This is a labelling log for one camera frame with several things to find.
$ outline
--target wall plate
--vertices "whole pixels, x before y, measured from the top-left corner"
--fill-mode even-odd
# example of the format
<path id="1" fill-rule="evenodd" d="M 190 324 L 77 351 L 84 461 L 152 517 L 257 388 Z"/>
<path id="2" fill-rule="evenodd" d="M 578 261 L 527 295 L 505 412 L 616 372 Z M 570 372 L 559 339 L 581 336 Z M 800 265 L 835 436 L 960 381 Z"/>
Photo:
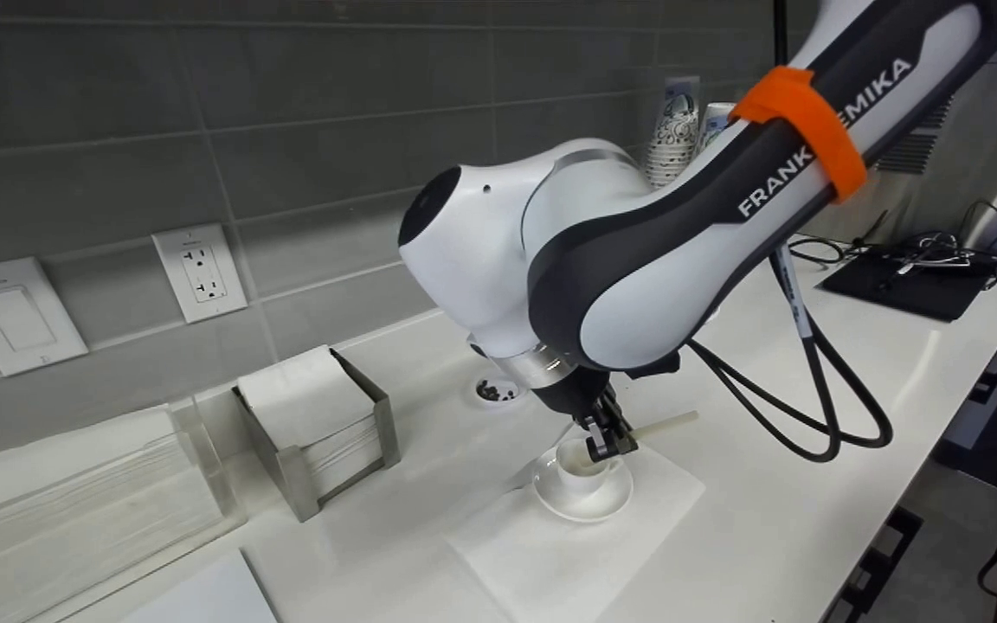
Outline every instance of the wall plate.
<path id="1" fill-rule="evenodd" d="M 0 376 L 85 355 L 38 261 L 0 265 Z"/>
<path id="2" fill-rule="evenodd" d="M 221 224 L 159 234 L 152 236 L 152 247 L 187 324 L 249 304 Z"/>

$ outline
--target gray wall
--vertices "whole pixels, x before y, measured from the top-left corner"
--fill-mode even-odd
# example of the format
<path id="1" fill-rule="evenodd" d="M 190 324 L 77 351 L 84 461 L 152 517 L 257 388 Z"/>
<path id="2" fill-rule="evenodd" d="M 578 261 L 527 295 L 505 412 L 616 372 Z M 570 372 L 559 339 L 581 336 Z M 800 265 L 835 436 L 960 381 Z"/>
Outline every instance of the gray wall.
<path id="1" fill-rule="evenodd" d="M 640 147 L 649 66 L 734 97 L 769 52 L 753 0 L 0 0 L 0 261 L 88 343 L 0 377 L 0 447 L 428 307 L 394 256 L 428 175 Z M 147 234 L 205 221 L 252 304 L 187 325 Z"/>
<path id="2" fill-rule="evenodd" d="M 978 201 L 997 192 L 997 57 L 927 119 L 897 142 L 872 182 L 845 209 L 820 213 L 806 234 L 825 238 L 904 242 L 924 234 L 964 234 Z"/>

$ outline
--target light switch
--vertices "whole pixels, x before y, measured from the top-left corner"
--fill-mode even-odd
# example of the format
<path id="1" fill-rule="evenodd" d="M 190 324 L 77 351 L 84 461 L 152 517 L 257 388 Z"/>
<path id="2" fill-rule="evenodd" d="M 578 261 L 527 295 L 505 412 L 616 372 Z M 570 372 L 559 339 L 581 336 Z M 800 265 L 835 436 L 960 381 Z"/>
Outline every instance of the light switch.
<path id="1" fill-rule="evenodd" d="M 28 297 L 25 289 L 0 292 L 0 332 L 12 351 L 38 351 L 55 343 L 41 307 Z"/>
<path id="2" fill-rule="evenodd" d="M 38 261 L 0 265 L 0 372 L 19 376 L 85 355 Z"/>

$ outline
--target orange band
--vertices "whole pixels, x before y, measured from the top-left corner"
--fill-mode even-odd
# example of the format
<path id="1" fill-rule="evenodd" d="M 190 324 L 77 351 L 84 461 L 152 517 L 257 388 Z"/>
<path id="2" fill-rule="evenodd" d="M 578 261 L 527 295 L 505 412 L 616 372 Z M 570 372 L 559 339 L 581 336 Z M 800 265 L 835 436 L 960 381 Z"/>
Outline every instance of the orange band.
<path id="1" fill-rule="evenodd" d="M 759 88 L 744 94 L 744 102 L 734 109 L 734 119 L 750 125 L 766 125 L 770 119 L 788 123 L 814 149 L 815 166 L 836 192 L 836 201 L 845 201 L 869 182 L 869 166 L 836 111 L 811 88 L 811 80 L 811 69 L 776 66 Z"/>

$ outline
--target robotic arm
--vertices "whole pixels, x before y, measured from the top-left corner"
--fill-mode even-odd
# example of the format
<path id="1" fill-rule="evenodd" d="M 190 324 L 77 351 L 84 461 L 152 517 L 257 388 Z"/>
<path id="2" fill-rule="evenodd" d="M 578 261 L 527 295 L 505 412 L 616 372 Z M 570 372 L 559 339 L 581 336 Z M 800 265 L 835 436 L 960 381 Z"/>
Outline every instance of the robotic arm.
<path id="1" fill-rule="evenodd" d="M 825 0 L 800 57 L 866 163 L 997 50 L 997 0 Z M 449 166 L 399 247 L 425 295 L 555 412 L 594 461 L 634 451 L 610 376 L 663 372 L 723 295 L 835 199 L 785 123 L 734 123 L 649 192 L 594 140 L 505 166 Z"/>

